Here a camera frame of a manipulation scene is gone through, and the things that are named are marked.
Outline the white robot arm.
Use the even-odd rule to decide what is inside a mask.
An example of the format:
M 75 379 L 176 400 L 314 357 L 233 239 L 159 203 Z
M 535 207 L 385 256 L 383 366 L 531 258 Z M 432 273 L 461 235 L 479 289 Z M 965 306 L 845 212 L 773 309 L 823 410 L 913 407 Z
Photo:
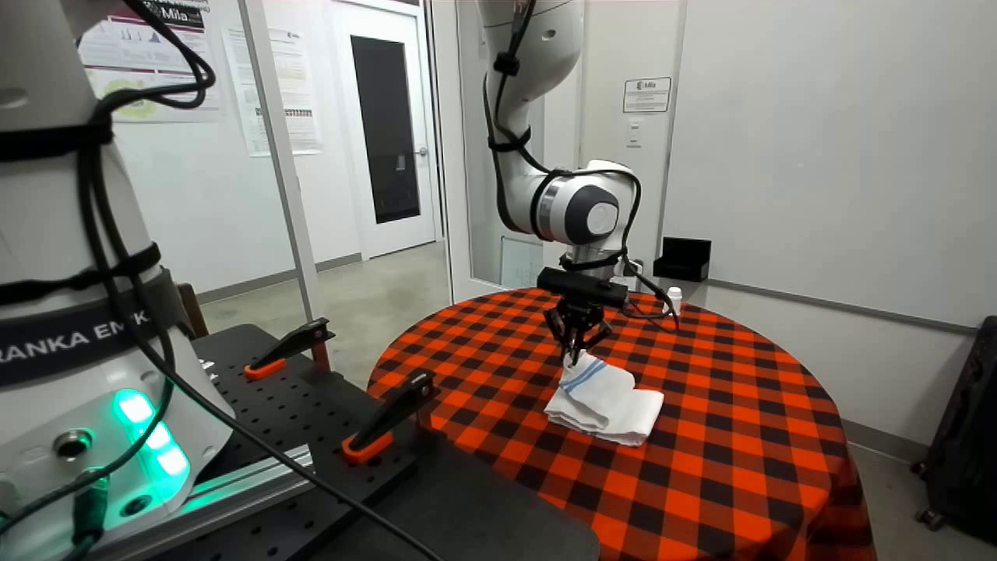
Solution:
M 561 242 L 558 267 L 540 288 L 561 296 L 545 314 L 566 366 L 599 342 L 601 311 L 626 289 L 614 275 L 641 197 L 638 177 L 604 158 L 556 167 L 545 142 L 545 98 L 584 55 L 584 0 L 479 0 L 489 70 L 484 75 L 485 142 L 495 168 L 498 219 L 508 230 Z

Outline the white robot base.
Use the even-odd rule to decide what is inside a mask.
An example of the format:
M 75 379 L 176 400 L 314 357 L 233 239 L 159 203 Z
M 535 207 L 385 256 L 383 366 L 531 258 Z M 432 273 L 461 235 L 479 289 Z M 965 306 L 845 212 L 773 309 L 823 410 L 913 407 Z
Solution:
M 99 98 L 77 44 L 123 6 L 0 0 L 0 561 L 168 524 L 230 440 L 115 150 L 119 108 L 192 108 L 213 73 Z

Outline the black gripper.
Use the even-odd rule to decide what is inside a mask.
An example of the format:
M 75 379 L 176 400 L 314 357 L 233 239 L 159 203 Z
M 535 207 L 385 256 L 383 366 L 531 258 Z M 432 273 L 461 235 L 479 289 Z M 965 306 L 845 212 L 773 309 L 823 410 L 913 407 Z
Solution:
M 591 360 L 591 345 L 611 335 L 604 311 L 599 306 L 561 300 L 545 311 L 545 325 L 561 345 L 561 366 L 573 366 L 573 353 Z

